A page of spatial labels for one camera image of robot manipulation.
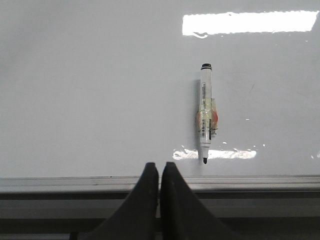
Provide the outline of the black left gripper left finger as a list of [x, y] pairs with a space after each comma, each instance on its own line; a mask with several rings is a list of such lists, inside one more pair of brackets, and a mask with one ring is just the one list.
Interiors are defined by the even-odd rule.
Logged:
[[92, 231], [72, 232], [71, 240], [153, 240], [158, 207], [159, 173], [156, 164], [148, 162], [143, 172], [113, 215]]

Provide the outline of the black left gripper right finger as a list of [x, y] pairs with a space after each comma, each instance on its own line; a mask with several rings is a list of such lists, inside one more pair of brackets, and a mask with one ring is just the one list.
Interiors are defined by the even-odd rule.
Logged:
[[159, 197], [164, 240], [243, 239], [201, 203], [173, 162], [165, 165]]

